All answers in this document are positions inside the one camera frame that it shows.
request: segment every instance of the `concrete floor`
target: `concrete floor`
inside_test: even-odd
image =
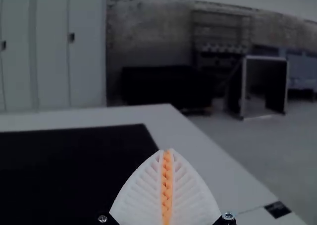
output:
[[[247,121],[215,105],[212,116],[189,119],[307,225],[316,225],[317,103],[289,102],[286,116]]]

